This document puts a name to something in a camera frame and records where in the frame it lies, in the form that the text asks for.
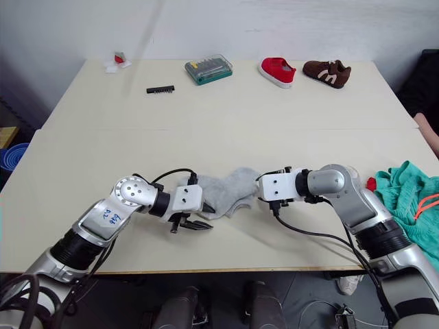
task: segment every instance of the orange string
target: orange string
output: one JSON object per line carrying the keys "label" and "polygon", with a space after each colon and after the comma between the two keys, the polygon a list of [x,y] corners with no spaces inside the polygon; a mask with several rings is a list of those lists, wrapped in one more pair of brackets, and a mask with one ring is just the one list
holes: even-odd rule
{"label": "orange string", "polygon": [[439,197],[439,194],[433,194],[433,195],[430,195],[429,197],[425,197],[424,199],[422,199],[422,200],[419,202],[419,205],[418,205],[418,211],[416,211],[416,215],[414,215],[414,219],[415,219],[415,220],[417,220],[417,219],[419,218],[420,214],[422,214],[423,211],[425,211],[425,210],[427,210],[427,209],[430,209],[431,207],[437,206],[437,205],[439,204],[439,200],[438,200],[438,201],[432,202],[432,203],[430,203],[430,204],[427,204],[425,207],[423,207],[423,204],[424,204],[426,201],[428,201],[428,200],[430,200],[430,199],[434,199],[434,198],[436,198],[436,197]]}

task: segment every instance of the white table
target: white table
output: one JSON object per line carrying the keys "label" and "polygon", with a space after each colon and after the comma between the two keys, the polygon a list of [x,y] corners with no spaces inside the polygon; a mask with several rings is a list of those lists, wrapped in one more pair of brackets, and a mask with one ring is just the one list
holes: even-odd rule
{"label": "white table", "polygon": [[[232,61],[233,75],[197,86],[184,60],[142,60],[116,74],[88,60],[44,129],[141,128],[170,130],[243,125],[270,133],[297,129],[394,129],[417,124],[406,113],[372,62],[347,62],[349,81],[334,89],[297,68],[290,89],[262,77],[255,61]],[[147,95],[146,88],[174,85],[172,94]]]}
{"label": "white table", "polygon": [[[439,174],[436,157],[416,129],[272,130],[270,134],[251,125],[232,125],[226,132],[43,129],[0,194],[0,271],[26,270],[94,201],[106,197],[120,177],[134,172],[151,179],[170,169],[191,167],[200,174],[222,177],[240,166],[265,172],[286,165],[319,169],[340,163],[357,168],[366,180],[407,159],[427,175]],[[163,180],[165,188],[174,188],[180,177]],[[326,204],[296,203],[281,214],[300,228],[344,236],[340,220]],[[265,204],[212,224],[215,228],[205,232],[180,229],[171,234],[169,224],[135,214],[100,272],[358,268],[345,247],[286,230]]]}

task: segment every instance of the teal towel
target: teal towel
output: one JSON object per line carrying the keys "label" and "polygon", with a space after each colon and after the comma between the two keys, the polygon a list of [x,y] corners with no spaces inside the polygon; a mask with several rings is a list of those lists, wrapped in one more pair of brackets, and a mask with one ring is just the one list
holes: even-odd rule
{"label": "teal towel", "polygon": [[[439,193],[439,177],[426,176],[410,161],[389,172],[379,171],[375,194],[392,213],[409,240],[422,248],[436,271],[439,271],[439,205],[425,210],[415,221],[423,198]],[[426,206],[438,199],[426,201]]]}

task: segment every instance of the blue basket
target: blue basket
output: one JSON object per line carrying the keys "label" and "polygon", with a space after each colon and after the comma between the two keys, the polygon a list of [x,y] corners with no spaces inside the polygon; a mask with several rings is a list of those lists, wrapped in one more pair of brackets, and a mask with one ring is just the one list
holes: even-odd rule
{"label": "blue basket", "polygon": [[2,149],[0,156],[0,167],[8,171],[13,171],[23,154],[26,152],[28,146],[29,143],[21,143],[11,147],[10,149]]}

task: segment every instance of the sneaker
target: sneaker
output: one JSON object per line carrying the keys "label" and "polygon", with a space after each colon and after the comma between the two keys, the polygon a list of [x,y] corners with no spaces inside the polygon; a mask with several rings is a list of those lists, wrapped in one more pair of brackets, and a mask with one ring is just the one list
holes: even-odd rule
{"label": "sneaker", "polygon": [[358,282],[363,280],[363,275],[361,276],[343,276],[337,280],[338,289],[343,293],[343,295],[350,296],[357,289]]}
{"label": "sneaker", "polygon": [[339,60],[330,60],[329,62],[310,60],[303,65],[303,73],[331,87],[340,89],[347,83],[351,67],[344,67]]}
{"label": "sneaker", "polygon": [[290,88],[296,69],[283,58],[266,58],[258,66],[259,72],[281,88]]}

